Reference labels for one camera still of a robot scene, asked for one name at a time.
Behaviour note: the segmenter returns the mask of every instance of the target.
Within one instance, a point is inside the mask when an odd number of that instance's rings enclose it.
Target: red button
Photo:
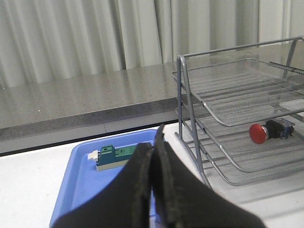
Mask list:
[[[267,132],[266,129],[262,125],[259,125],[257,123],[251,125],[249,129],[249,135],[252,141],[258,144],[262,144],[267,139]]]

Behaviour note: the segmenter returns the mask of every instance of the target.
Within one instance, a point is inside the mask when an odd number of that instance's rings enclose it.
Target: terminal block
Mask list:
[[[132,156],[135,147],[136,145],[115,149],[113,145],[103,146],[100,151],[93,151],[88,154],[88,159],[96,162],[98,171],[111,169],[125,165]]]

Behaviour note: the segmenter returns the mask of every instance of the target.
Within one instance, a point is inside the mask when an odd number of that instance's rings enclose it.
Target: blue tray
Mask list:
[[[156,130],[143,130],[84,142],[74,147],[66,167],[49,227],[52,227],[59,217],[89,201],[105,188],[123,168],[121,166],[97,171],[96,162],[87,159],[90,152],[100,150],[101,147],[110,144],[119,148],[143,142],[153,143],[155,134]],[[153,197],[150,209],[150,217],[152,216],[155,216]]]

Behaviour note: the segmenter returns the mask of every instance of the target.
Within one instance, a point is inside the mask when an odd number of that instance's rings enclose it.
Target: white table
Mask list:
[[[167,125],[165,139],[200,178],[174,136],[177,130],[176,123]],[[71,150],[80,143],[0,157],[0,228],[48,228]],[[304,227],[304,172],[241,187],[226,184],[213,168],[206,175],[218,194],[259,215],[269,228]]]

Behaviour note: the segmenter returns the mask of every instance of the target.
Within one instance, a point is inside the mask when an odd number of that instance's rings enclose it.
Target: white connector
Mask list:
[[[94,160],[95,162],[98,161],[98,150],[93,151],[87,155],[88,160]]]

